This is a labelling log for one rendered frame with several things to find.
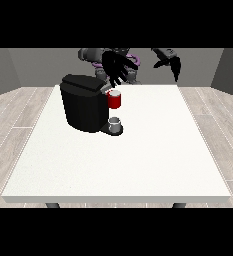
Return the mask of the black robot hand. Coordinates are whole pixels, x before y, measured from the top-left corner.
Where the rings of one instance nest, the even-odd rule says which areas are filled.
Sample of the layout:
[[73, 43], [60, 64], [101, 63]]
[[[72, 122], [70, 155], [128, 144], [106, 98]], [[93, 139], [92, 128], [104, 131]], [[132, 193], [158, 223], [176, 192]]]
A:
[[175, 81], [178, 81], [180, 71], [181, 71], [181, 60], [179, 57], [174, 56], [172, 58], [166, 58], [164, 60], [159, 60], [155, 65], [154, 68], [159, 68], [161, 66], [169, 65], [171, 71], [174, 75]]
[[115, 52], [114, 50], [105, 51], [102, 54], [102, 66], [105, 73], [109, 76], [112, 87], [120, 85], [122, 79], [127, 81], [128, 70], [137, 71], [138, 66], [126, 57], [126, 53]]

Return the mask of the pale grey machine lid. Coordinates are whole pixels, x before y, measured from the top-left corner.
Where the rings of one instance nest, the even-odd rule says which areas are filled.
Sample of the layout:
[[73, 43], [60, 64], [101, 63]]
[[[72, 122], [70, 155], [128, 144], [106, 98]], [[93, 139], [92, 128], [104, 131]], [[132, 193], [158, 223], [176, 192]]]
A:
[[112, 85], [110, 83], [107, 83], [100, 89], [100, 91], [102, 94], [106, 94], [106, 92], [111, 88], [113, 88]]

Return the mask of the red pod holder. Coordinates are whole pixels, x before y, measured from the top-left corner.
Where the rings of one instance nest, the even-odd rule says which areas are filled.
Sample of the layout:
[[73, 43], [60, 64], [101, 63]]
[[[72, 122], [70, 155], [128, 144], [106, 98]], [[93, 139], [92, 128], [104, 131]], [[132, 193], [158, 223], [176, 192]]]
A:
[[107, 93], [108, 107], [111, 109], [117, 109], [121, 106], [121, 95], [118, 97], [112, 97], [110, 91]]

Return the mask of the black coffee machine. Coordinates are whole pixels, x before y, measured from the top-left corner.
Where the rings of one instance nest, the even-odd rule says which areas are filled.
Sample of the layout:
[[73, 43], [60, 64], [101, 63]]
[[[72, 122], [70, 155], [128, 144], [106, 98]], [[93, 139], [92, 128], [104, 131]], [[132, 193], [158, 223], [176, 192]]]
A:
[[89, 133], [104, 132], [111, 136], [123, 133], [111, 133], [108, 128], [108, 97], [100, 89], [105, 81], [86, 75], [68, 74], [62, 78], [60, 91], [67, 122], [73, 128]]

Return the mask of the small grey cup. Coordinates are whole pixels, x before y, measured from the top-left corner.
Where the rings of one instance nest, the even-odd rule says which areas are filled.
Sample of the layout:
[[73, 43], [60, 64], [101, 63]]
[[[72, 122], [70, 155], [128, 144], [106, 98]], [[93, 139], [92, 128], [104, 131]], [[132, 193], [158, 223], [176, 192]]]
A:
[[118, 117], [109, 118], [108, 128], [111, 133], [118, 133], [121, 130], [121, 120]]

